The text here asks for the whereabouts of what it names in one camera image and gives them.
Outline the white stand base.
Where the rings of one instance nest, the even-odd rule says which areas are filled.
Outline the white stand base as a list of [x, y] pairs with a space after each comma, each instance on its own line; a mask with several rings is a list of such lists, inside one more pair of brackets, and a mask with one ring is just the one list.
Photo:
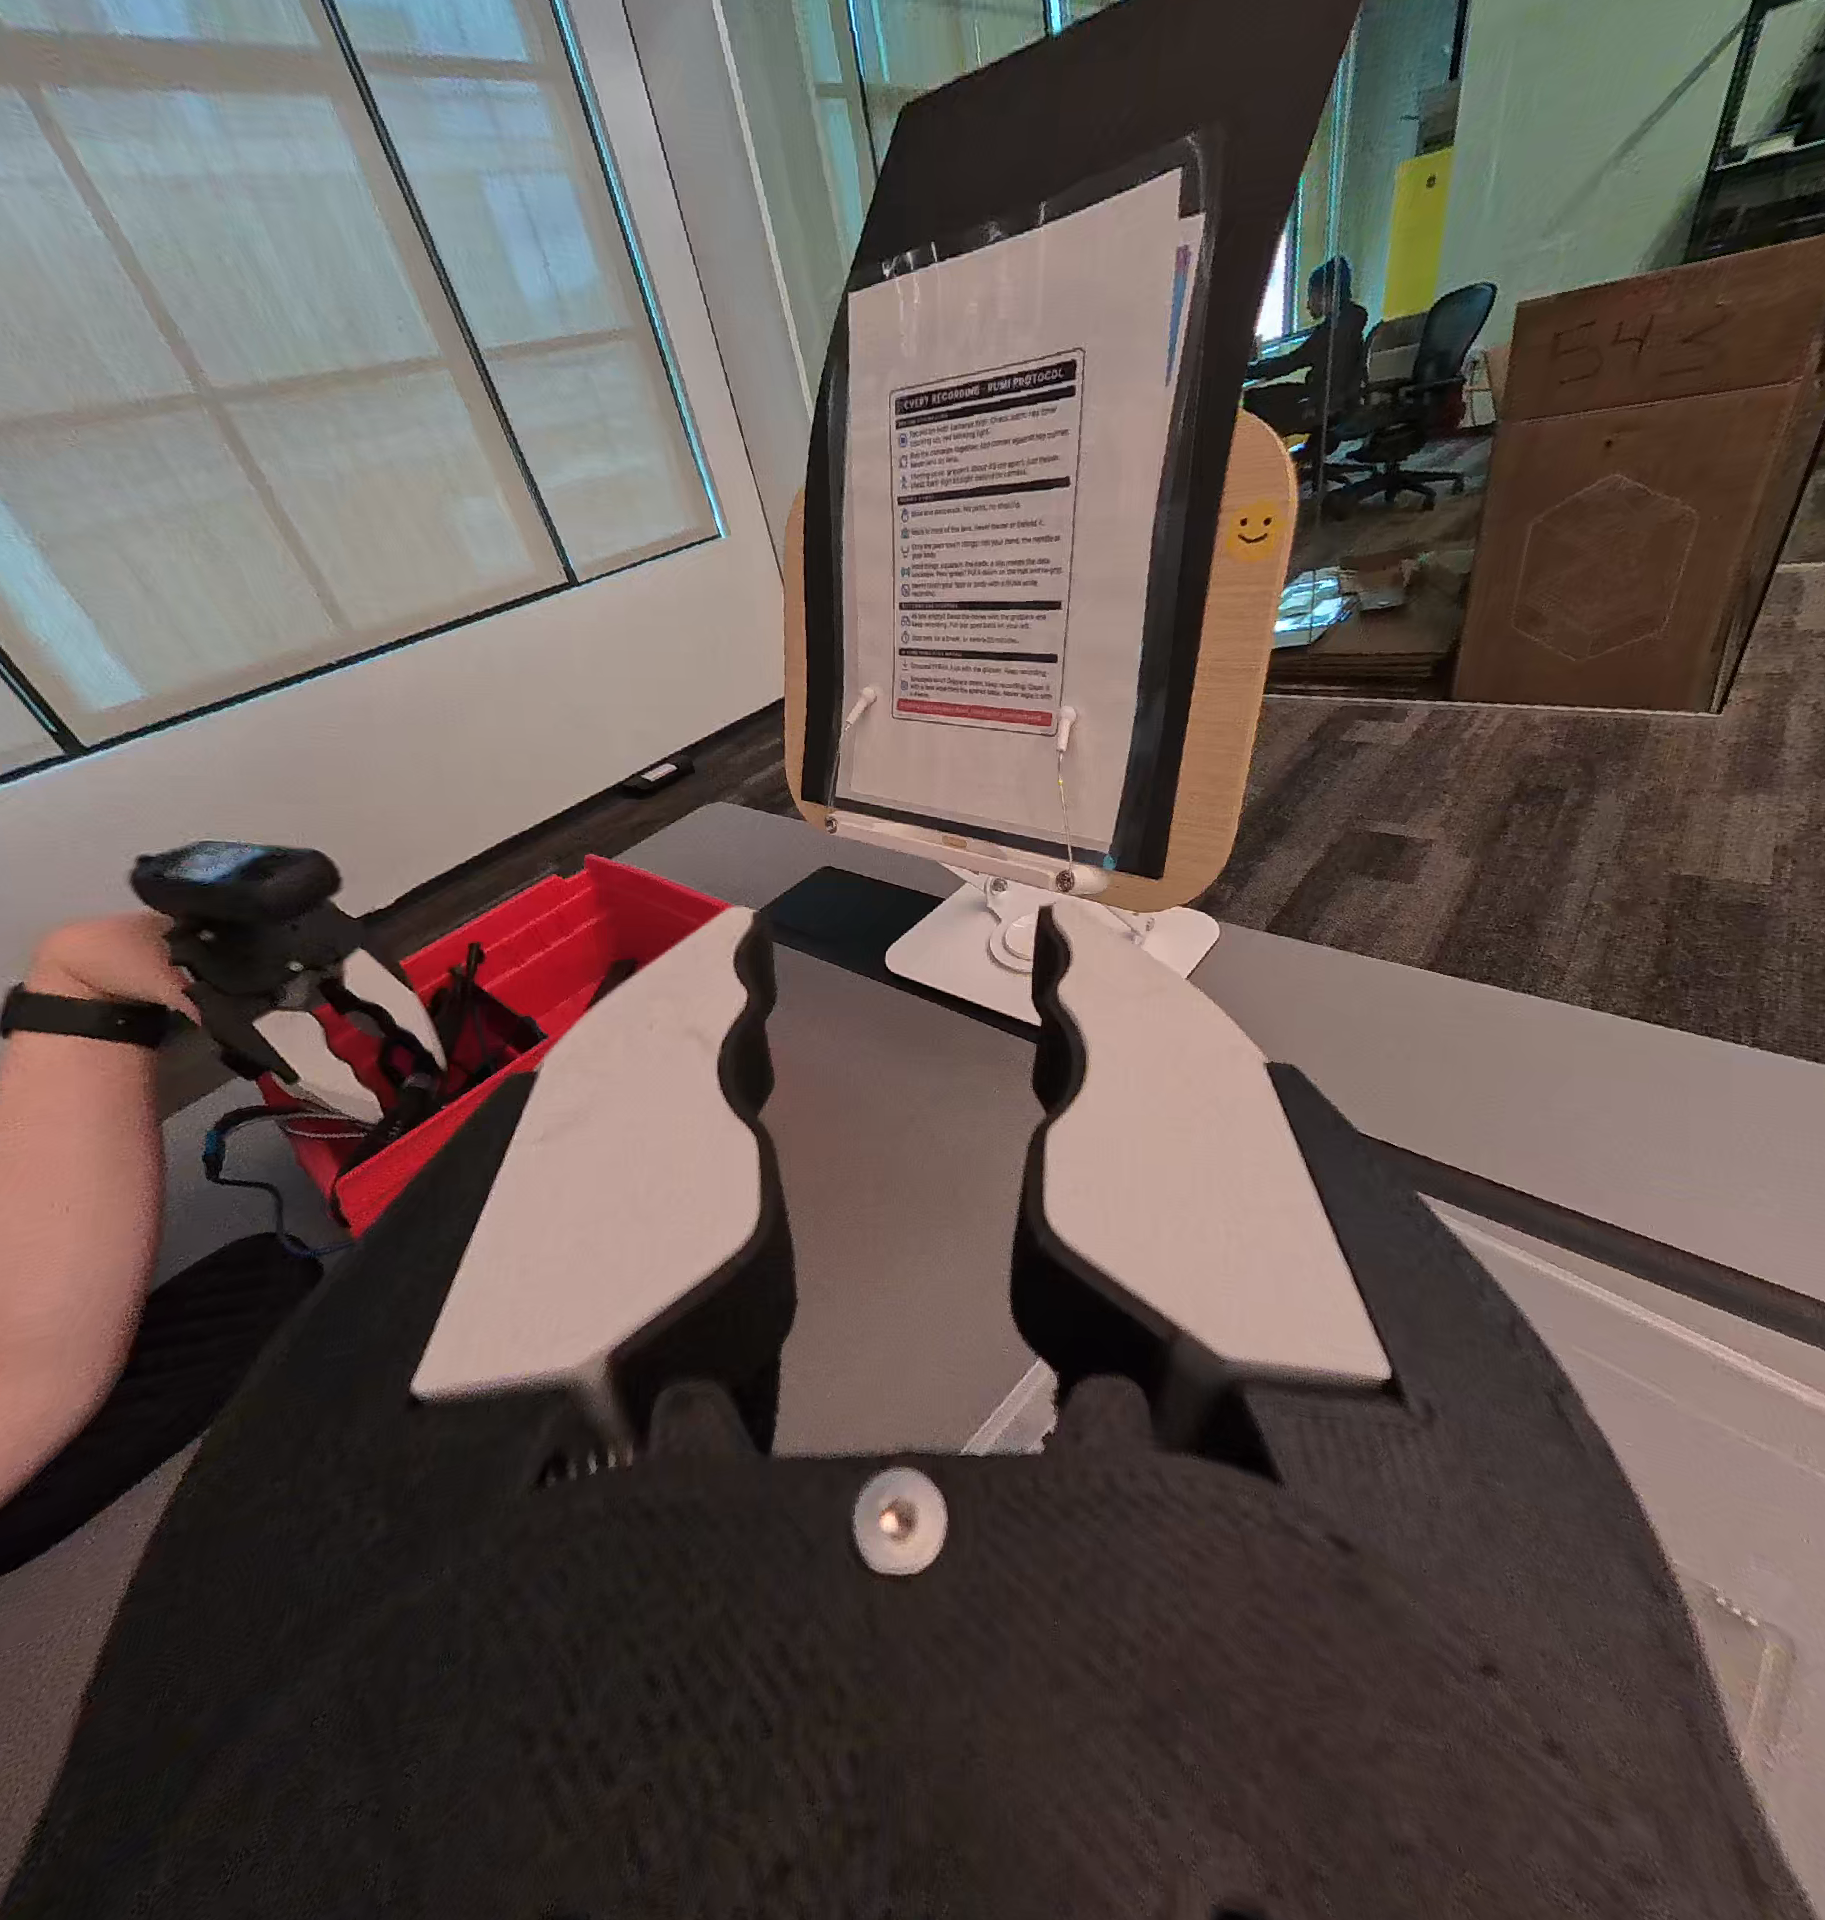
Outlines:
[[[886, 972], [904, 989], [931, 989], [972, 1013], [1034, 1030], [1030, 986], [1034, 929], [1054, 892], [1010, 875], [966, 871], [952, 875], [959, 885], [948, 899], [920, 909], [904, 932], [888, 938]], [[1128, 914], [1115, 904], [1098, 909], [1115, 935], [1181, 979], [1198, 967], [1218, 929], [1208, 914], [1187, 904], [1159, 914]]]

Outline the black wristband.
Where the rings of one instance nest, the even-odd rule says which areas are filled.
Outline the black wristband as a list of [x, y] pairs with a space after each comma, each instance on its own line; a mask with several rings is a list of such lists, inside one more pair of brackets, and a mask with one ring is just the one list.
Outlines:
[[154, 1052], [174, 1032], [174, 1008], [153, 1001], [81, 998], [13, 983], [0, 1007], [0, 1038], [38, 1035]]

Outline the yellow panel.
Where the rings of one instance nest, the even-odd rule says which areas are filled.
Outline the yellow panel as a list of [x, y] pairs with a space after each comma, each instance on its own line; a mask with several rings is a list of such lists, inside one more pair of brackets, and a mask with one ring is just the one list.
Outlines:
[[1413, 154], [1394, 171], [1379, 287], [1379, 318], [1385, 323], [1429, 311], [1440, 293], [1452, 171], [1453, 147]]

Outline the black office chair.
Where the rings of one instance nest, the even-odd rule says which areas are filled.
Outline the black office chair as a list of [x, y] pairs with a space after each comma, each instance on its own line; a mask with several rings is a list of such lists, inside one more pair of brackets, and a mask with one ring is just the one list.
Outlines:
[[1457, 434], [1464, 417], [1464, 368], [1493, 304], [1495, 284], [1487, 279], [1464, 282], [1430, 301], [1408, 371], [1377, 381], [1364, 407], [1364, 441], [1355, 454], [1364, 472], [1347, 485], [1348, 498], [1394, 505], [1412, 495], [1430, 512], [1437, 489], [1464, 495], [1460, 470], [1422, 470], [1412, 460], [1429, 443]]

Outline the red plastic bin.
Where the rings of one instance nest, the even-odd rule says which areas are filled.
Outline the red plastic bin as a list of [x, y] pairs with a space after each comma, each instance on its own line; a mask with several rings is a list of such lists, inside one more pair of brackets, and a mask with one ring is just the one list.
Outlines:
[[441, 1104], [381, 1145], [351, 1120], [299, 1120], [299, 1099], [257, 1078], [299, 1171], [351, 1233], [368, 1233], [417, 1171], [499, 1089], [531, 1075], [590, 1003], [724, 909], [712, 897], [586, 857], [402, 955], [450, 1059]]

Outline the clear plastic bin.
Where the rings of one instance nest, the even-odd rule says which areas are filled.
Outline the clear plastic bin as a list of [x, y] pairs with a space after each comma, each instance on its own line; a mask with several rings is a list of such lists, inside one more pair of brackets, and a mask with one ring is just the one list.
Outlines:
[[1617, 1452], [1761, 1809], [1825, 1916], [1825, 1352], [1464, 1208], [1433, 1210]]

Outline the wooden document stand board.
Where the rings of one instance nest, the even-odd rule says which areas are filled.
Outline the wooden document stand board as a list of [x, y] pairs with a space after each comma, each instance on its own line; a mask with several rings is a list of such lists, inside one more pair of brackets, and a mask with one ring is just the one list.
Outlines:
[[1245, 413], [1355, 2], [1109, 2], [897, 113], [784, 552], [830, 836], [1152, 914], [1232, 851], [1299, 502]]

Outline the person's left forearm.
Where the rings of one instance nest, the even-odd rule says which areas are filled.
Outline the person's left forearm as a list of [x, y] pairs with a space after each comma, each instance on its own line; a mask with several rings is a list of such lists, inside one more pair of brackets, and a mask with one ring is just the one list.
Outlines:
[[147, 1048], [13, 1035], [0, 1059], [0, 1507], [74, 1441], [130, 1356], [164, 1145]]

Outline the large paned window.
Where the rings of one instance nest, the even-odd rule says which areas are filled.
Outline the large paned window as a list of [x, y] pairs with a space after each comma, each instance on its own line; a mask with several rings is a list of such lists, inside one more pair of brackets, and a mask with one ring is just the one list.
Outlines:
[[567, 2], [0, 2], [0, 786], [724, 528]]

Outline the large cardboard box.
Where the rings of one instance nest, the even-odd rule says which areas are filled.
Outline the large cardboard box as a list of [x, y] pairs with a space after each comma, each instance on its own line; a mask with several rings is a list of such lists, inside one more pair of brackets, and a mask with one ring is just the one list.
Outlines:
[[1461, 703], [1710, 713], [1825, 439], [1825, 234], [1524, 300]]

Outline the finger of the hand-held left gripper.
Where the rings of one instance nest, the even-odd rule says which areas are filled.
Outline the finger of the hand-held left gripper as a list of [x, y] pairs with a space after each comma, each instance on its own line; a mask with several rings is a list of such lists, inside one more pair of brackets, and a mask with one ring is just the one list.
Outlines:
[[351, 1123], [383, 1120], [378, 1090], [330, 1046], [318, 1007], [267, 1007], [249, 1021], [250, 1075]]
[[395, 1075], [444, 1075], [444, 1042], [427, 1003], [369, 946], [335, 960], [335, 1008], [369, 1030], [381, 1056], [402, 1059]]

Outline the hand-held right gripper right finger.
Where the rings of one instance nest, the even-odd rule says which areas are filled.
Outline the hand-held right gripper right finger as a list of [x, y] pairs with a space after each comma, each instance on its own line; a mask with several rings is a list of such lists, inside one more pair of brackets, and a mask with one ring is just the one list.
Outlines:
[[1394, 1365], [1258, 1042], [1099, 904], [1037, 914], [1012, 1322], [1054, 1386], [1128, 1382], [1154, 1441], [1270, 1469], [1252, 1396], [1372, 1406]]

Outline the person's left hand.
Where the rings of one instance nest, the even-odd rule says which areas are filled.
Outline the person's left hand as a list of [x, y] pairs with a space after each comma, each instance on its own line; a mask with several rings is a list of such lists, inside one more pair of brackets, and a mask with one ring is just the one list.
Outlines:
[[18, 980], [34, 994], [149, 1003], [199, 1022], [170, 932], [170, 918], [153, 909], [69, 921], [35, 943]]

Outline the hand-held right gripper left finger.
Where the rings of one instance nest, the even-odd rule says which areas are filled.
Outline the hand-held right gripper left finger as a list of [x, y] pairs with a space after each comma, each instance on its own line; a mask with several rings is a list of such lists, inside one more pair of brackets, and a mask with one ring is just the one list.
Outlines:
[[768, 1457], [795, 1244], [763, 1109], [775, 946], [730, 904], [574, 1021], [410, 1185], [423, 1414], [549, 1403], [600, 1462], [688, 1396]]

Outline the dark flat pad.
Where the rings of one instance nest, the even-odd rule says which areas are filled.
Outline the dark flat pad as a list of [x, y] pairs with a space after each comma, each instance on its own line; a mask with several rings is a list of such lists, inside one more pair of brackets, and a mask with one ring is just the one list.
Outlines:
[[888, 946], [937, 914], [938, 904], [937, 897], [917, 888], [838, 866], [821, 866], [768, 899], [760, 914], [775, 946], [788, 946], [856, 979], [897, 989], [900, 994], [931, 1001], [959, 1017], [1033, 1042], [1037, 1038], [1034, 1021], [1010, 1017], [975, 1001], [903, 979], [886, 964]]

